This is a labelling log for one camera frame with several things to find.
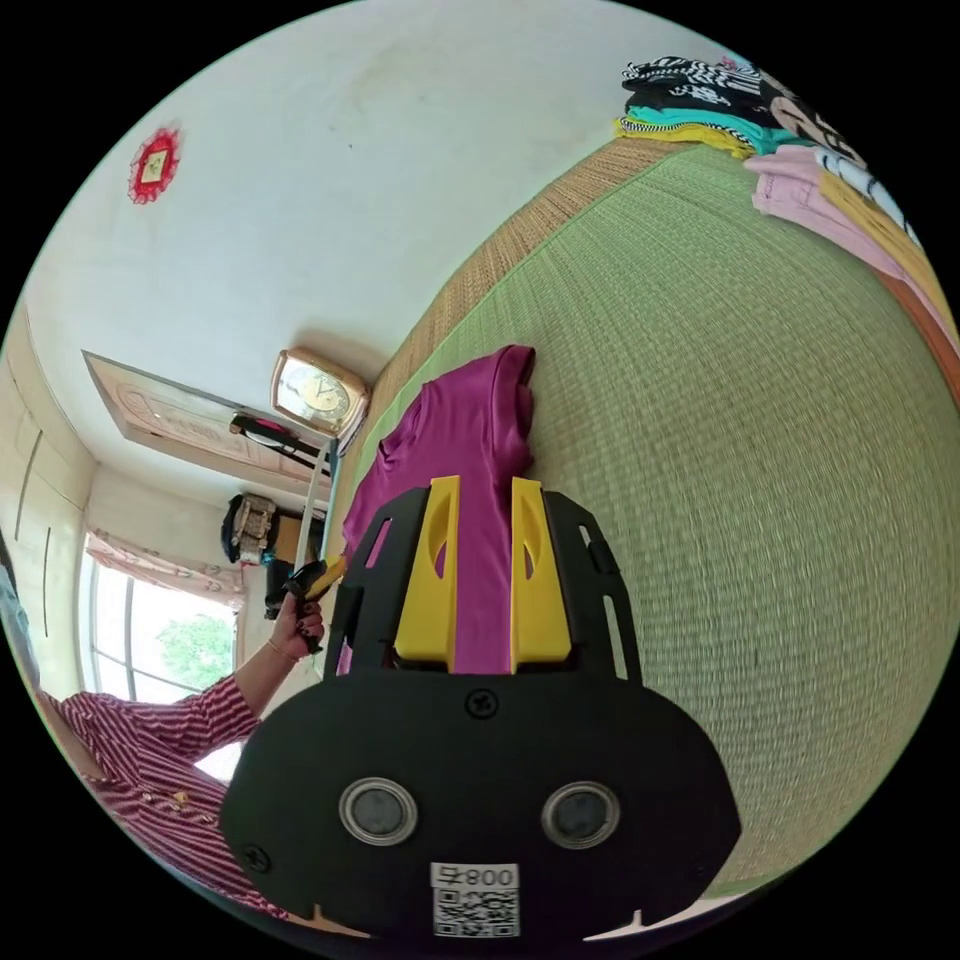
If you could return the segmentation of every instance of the red wall decoration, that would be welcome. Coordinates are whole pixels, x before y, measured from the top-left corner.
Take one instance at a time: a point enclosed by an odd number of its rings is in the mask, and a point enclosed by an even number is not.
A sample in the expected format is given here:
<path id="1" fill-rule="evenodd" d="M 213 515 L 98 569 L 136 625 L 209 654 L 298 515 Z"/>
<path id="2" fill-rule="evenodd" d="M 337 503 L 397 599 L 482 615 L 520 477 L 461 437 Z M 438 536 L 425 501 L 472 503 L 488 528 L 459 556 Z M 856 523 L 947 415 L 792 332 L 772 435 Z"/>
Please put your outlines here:
<path id="1" fill-rule="evenodd" d="M 152 203 L 170 186 L 180 166 L 180 131 L 161 127 L 141 144 L 130 164 L 130 199 L 134 203 Z"/>

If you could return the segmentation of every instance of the yellow clothing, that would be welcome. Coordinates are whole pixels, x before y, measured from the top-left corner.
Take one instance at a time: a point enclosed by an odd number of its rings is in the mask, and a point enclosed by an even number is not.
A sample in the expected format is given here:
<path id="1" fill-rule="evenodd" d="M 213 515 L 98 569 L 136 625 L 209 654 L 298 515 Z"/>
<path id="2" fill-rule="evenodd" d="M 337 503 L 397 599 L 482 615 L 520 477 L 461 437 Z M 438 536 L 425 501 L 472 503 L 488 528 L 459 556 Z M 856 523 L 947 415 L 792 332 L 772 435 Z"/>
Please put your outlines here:
<path id="1" fill-rule="evenodd" d="M 853 221 L 910 275 L 943 318 L 954 341 L 960 341 L 940 281 L 927 255 L 869 197 L 826 170 L 820 174 L 820 194 Z"/>
<path id="2" fill-rule="evenodd" d="M 678 125 L 673 130 L 651 130 L 649 133 L 638 128 L 644 124 L 632 117 L 621 117 L 614 121 L 614 133 L 618 137 L 634 137 L 641 140 L 667 140 L 673 143 L 705 143 L 709 147 L 716 147 L 718 150 L 727 150 L 738 160 L 746 160 L 752 157 L 756 151 L 742 143 L 729 133 L 723 130 L 714 130 L 713 127 L 705 127 L 701 123 L 684 123 Z"/>

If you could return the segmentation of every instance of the pink curtain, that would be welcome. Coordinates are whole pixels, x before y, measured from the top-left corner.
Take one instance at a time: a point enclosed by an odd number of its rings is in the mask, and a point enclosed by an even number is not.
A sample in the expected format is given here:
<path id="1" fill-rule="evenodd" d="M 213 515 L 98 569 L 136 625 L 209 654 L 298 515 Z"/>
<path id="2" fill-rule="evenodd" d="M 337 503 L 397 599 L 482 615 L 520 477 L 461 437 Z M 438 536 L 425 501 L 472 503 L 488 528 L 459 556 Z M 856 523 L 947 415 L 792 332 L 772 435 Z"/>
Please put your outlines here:
<path id="1" fill-rule="evenodd" d="M 156 550 L 121 540 L 104 530 L 89 531 L 87 553 L 102 566 L 144 583 L 215 600 L 232 610 L 243 606 L 243 581 L 238 570 L 161 557 Z"/>

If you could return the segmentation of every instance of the tree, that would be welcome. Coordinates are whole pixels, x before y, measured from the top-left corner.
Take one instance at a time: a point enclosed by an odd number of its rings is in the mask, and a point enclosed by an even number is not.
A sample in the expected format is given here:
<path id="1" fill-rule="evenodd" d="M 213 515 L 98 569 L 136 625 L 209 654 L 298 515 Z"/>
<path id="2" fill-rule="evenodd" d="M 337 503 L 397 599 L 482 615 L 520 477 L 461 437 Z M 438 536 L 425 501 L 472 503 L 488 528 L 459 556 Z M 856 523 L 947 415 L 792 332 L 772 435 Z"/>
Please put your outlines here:
<path id="1" fill-rule="evenodd" d="M 233 631 L 216 617 L 174 620 L 157 636 L 170 679 L 205 690 L 233 672 Z"/>

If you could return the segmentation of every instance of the window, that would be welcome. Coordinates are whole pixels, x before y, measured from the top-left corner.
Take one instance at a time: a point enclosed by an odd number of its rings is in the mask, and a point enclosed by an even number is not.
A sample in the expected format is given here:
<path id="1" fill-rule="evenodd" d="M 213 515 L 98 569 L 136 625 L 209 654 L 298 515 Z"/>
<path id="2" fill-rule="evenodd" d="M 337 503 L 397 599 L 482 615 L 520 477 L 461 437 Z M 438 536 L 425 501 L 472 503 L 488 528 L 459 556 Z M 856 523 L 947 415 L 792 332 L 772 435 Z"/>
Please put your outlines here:
<path id="1" fill-rule="evenodd" d="M 176 703 L 234 670 L 236 614 L 223 604 L 156 587 L 91 561 L 87 686 L 124 700 Z M 197 766 L 227 782 L 230 744 Z"/>

